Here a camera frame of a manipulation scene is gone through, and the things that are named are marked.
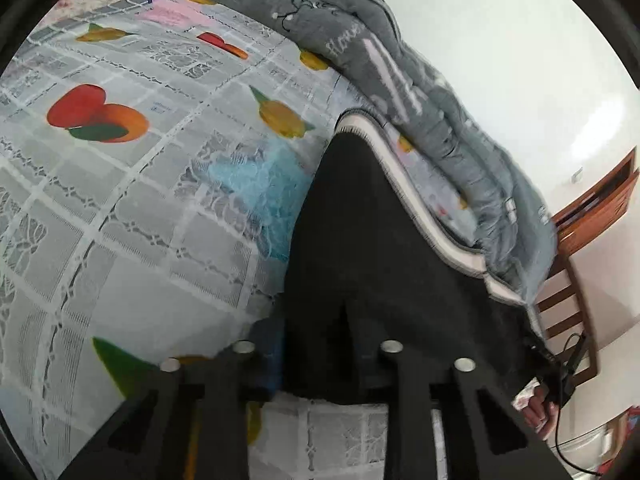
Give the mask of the person's right hand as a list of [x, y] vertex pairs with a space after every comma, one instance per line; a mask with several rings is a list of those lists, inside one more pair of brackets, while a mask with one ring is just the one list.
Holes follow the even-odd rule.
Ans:
[[542, 440], [546, 440], [558, 424], [559, 408], [547, 400], [547, 389], [537, 386], [521, 409], [521, 414], [527, 426]]

